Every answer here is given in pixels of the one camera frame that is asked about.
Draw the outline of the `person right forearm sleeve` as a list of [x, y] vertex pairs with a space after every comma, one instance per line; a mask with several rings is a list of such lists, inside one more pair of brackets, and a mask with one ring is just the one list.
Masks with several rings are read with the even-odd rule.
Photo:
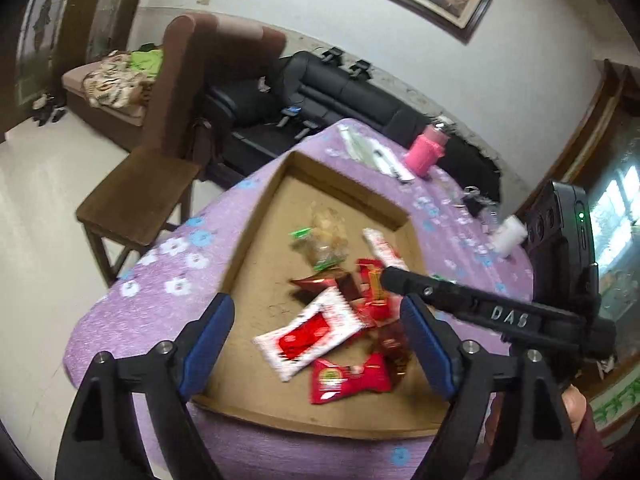
[[590, 405], [587, 405], [586, 414], [575, 434], [575, 440], [580, 478], [582, 480], [599, 478], [611, 463], [613, 454], [602, 443], [593, 421]]

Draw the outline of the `person right hand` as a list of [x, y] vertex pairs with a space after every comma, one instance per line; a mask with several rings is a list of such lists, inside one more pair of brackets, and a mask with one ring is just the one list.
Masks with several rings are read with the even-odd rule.
[[570, 426], [572, 426], [574, 434], [577, 434], [587, 413], [587, 399], [574, 385], [569, 385], [562, 393], [562, 400], [570, 420]]

